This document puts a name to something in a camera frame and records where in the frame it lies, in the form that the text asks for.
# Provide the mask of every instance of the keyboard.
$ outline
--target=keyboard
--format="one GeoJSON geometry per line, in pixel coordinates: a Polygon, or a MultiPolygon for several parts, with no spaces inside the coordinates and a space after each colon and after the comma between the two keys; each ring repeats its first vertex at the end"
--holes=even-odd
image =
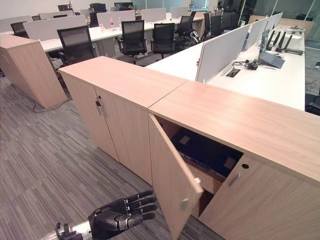
{"type": "Polygon", "coordinates": [[[263,60],[265,63],[270,64],[278,69],[282,68],[282,65],[285,63],[280,57],[274,56],[268,52],[262,52],[259,55],[259,59],[263,60]]]}

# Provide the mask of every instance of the water bottle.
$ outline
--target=water bottle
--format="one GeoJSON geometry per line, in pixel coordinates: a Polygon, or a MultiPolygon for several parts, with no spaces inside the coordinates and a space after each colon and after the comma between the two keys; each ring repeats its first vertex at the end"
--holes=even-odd
{"type": "Polygon", "coordinates": [[[120,28],[120,31],[122,31],[121,17],[119,17],[119,28],[120,28]]]}
{"type": "Polygon", "coordinates": [[[111,28],[111,30],[114,30],[114,26],[115,26],[115,23],[112,20],[112,17],[110,17],[110,28],[111,28]]]}

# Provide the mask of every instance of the cable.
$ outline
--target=cable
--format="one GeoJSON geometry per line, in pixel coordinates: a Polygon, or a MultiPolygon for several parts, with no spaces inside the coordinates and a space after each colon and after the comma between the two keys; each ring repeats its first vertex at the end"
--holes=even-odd
{"type": "Polygon", "coordinates": [[[47,109],[47,110],[44,110],[44,111],[35,111],[35,108],[37,107],[37,102],[34,101],[33,99],[31,99],[29,96],[27,96],[27,95],[23,94],[22,92],[20,92],[20,90],[19,90],[15,85],[13,85],[12,83],[11,83],[10,86],[11,86],[14,90],[16,90],[16,92],[17,92],[18,94],[20,94],[21,96],[25,97],[26,99],[28,99],[30,102],[33,103],[32,111],[35,112],[35,113],[37,113],[37,114],[49,112],[49,111],[52,111],[52,110],[56,110],[56,109],[60,108],[63,104],[65,104],[66,102],[72,100],[72,98],[69,98],[68,100],[60,103],[57,107],[52,108],[52,109],[47,109]]]}

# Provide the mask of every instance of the robotic hand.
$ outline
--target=robotic hand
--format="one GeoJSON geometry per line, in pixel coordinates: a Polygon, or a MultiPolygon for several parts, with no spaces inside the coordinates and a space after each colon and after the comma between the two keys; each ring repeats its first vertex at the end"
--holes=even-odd
{"type": "Polygon", "coordinates": [[[151,195],[153,191],[145,191],[97,208],[88,217],[92,239],[110,239],[144,220],[154,219],[155,214],[149,212],[155,211],[157,205],[151,195]]]}
{"type": "Polygon", "coordinates": [[[121,198],[97,208],[83,222],[72,229],[68,224],[60,229],[58,222],[55,232],[48,234],[42,240],[107,240],[124,231],[141,224],[144,220],[154,219],[150,213],[157,209],[153,191],[141,192],[121,198]]]}

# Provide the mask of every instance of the cabinet top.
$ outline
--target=cabinet top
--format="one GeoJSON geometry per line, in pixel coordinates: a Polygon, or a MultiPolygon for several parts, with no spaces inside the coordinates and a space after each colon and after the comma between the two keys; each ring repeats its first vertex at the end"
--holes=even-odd
{"type": "Polygon", "coordinates": [[[149,112],[320,182],[319,116],[191,81],[149,112]]]}
{"type": "Polygon", "coordinates": [[[59,70],[144,108],[150,107],[186,81],[105,56],[59,70]]]}
{"type": "Polygon", "coordinates": [[[8,35],[8,34],[0,35],[0,48],[4,48],[4,49],[12,49],[15,47],[19,47],[26,44],[33,44],[36,42],[37,42],[36,40],[14,36],[14,35],[8,35]]]}

